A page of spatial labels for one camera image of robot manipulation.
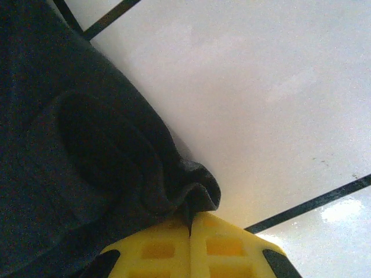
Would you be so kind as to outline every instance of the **yellow object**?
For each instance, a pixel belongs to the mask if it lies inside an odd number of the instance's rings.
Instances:
[[[276,278],[263,250],[285,253],[210,213],[188,228],[174,218],[108,247],[120,255],[108,278]],[[281,277],[300,277],[299,274]]]

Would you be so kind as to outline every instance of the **tile floor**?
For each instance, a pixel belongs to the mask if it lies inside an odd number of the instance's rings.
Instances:
[[[66,3],[86,30],[119,0]],[[141,0],[91,42],[216,176],[227,221],[371,173],[369,0]],[[259,235],[304,277],[371,277],[370,206],[368,187]]]

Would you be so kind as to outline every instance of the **dark gray fabric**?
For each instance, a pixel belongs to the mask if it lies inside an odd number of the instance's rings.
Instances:
[[[217,209],[210,172],[46,3],[0,16],[0,277],[68,277],[177,211]]]

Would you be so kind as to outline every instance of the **glossy floor surface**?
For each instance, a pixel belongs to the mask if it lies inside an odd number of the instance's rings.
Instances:
[[[118,1],[66,3],[85,30]],[[229,222],[252,225],[371,173],[371,1],[141,0],[91,42],[215,175]],[[369,277],[359,249],[370,251],[370,196],[262,235],[304,277]],[[332,207],[343,218],[324,219]]]

